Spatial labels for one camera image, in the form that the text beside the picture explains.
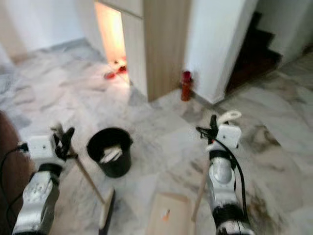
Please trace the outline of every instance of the black cable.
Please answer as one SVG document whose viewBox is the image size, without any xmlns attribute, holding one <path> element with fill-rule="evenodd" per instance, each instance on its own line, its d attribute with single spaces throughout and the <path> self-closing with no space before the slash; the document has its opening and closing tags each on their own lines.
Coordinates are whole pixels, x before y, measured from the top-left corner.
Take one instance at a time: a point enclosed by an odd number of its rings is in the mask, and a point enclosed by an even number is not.
<svg viewBox="0 0 313 235">
<path fill-rule="evenodd" d="M 245 218 L 248 220 L 248 213 L 246 210 L 246 189 L 245 189 L 245 179 L 244 179 L 244 174 L 243 171 L 241 170 L 241 167 L 239 165 L 239 162 L 237 161 L 236 157 L 234 156 L 234 154 L 219 140 L 217 140 L 215 137 L 211 136 L 209 134 L 209 129 L 205 129 L 202 127 L 196 127 L 196 130 L 199 131 L 201 133 L 201 135 L 205 135 L 209 140 L 215 140 L 217 143 L 219 143 L 225 150 L 227 153 L 229 153 L 229 155 L 232 157 L 232 159 L 234 160 L 239 174 L 240 174 L 240 181 L 241 181 L 241 193 L 242 193 L 242 203 L 243 203 L 243 211 L 244 211 L 244 216 Z"/>
<path fill-rule="evenodd" d="M 23 196 L 23 192 L 21 192 L 16 198 L 14 198 L 14 200 L 9 204 L 8 208 L 6 209 L 6 221 L 10 227 L 10 230 L 13 230 L 13 227 L 10 224 L 10 220 L 9 220 L 9 211 L 11 210 L 12 206 L 14 205 L 14 203 L 17 202 L 17 200 Z"/>
<path fill-rule="evenodd" d="M 3 194 L 3 197 L 4 197 L 4 200 L 5 200 L 5 203 L 6 203 L 6 206 L 9 205 L 9 202 L 8 202 L 8 199 L 5 195 L 5 192 L 4 192 L 4 189 L 3 189 L 3 182 L 2 182 L 2 170 L 3 170 L 3 166 L 4 166 L 4 163 L 5 163 L 5 160 L 10 156 L 11 153 L 15 152 L 15 151 L 18 151 L 19 148 L 14 148 L 14 149 L 11 149 L 10 151 L 8 151 L 4 157 L 3 157 L 3 160 L 1 162 L 1 165 L 0 165 L 0 188 L 1 188 L 1 192 Z"/>
</svg>

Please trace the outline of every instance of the red fire extinguisher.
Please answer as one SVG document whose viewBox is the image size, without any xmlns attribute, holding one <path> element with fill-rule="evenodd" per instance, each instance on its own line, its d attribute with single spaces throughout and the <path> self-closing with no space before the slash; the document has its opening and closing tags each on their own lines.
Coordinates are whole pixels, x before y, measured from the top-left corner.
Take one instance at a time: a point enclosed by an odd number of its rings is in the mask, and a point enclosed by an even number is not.
<svg viewBox="0 0 313 235">
<path fill-rule="evenodd" d="M 182 73 L 181 79 L 181 100 L 188 101 L 191 97 L 191 88 L 192 88 L 193 80 L 191 78 L 191 72 L 185 71 Z"/>
</svg>

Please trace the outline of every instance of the wooden handle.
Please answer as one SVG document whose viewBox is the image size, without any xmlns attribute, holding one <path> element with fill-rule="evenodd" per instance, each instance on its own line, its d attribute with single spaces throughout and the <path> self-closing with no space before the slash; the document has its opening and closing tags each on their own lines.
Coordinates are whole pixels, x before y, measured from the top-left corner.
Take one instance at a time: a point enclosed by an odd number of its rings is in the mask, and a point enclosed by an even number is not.
<svg viewBox="0 0 313 235">
<path fill-rule="evenodd" d="M 95 191 L 98 199 L 102 202 L 102 204 L 105 204 L 106 201 L 104 200 L 104 198 L 101 196 L 98 188 L 96 187 L 96 185 L 94 184 L 94 182 L 92 181 L 92 178 L 90 177 L 90 175 L 88 174 L 88 172 L 86 171 L 84 165 L 82 164 L 82 162 L 80 161 L 80 159 L 78 157 L 75 158 L 75 162 L 78 166 L 78 168 L 81 170 L 82 174 L 84 175 L 84 177 L 87 179 L 88 183 L 90 184 L 90 186 L 92 187 L 92 189 Z"/>
<path fill-rule="evenodd" d="M 195 209 L 194 209 L 194 212 L 191 216 L 191 221 L 192 222 L 195 222 L 196 219 L 197 219 L 197 214 L 198 214 L 198 210 L 199 210 L 199 206 L 200 206 L 200 202 L 201 202 L 201 199 L 202 199 L 202 195 L 203 195 L 203 192 L 204 192 L 204 187 L 205 187 L 205 182 L 206 182 L 206 175 L 209 171 L 209 160 L 207 160 L 205 162 L 205 165 L 204 165 L 204 169 L 203 169 L 203 174 L 202 174 L 202 181 L 201 181 L 201 184 L 200 184 L 200 188 L 199 188 L 199 191 L 198 191 L 198 198 L 197 198 L 197 201 L 195 203 Z"/>
</svg>

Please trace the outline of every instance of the black bucket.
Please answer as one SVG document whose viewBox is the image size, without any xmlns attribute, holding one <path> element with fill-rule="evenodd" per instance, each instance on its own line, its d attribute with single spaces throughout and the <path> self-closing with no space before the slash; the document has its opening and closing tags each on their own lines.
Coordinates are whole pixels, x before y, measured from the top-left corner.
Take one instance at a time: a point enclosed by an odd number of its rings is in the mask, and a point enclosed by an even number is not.
<svg viewBox="0 0 313 235">
<path fill-rule="evenodd" d="M 87 151 L 91 159 L 101 167 L 107 176 L 117 178 L 125 175 L 131 168 L 130 147 L 132 143 L 133 140 L 127 131 L 112 127 L 95 134 L 87 145 Z M 122 155 L 116 161 L 100 163 L 103 150 L 117 144 L 121 146 Z"/>
</svg>

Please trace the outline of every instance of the dark stairs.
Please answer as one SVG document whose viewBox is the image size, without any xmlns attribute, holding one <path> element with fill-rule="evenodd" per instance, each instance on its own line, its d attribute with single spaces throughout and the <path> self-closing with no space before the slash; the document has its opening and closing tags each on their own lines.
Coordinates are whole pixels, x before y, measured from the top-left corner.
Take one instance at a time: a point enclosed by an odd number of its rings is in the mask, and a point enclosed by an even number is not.
<svg viewBox="0 0 313 235">
<path fill-rule="evenodd" d="M 226 93 L 230 93 L 247 81 L 275 69 L 281 60 L 280 54 L 268 48 L 274 34 L 256 28 L 261 17 L 261 13 L 253 13 L 241 51 L 229 79 Z"/>
</svg>

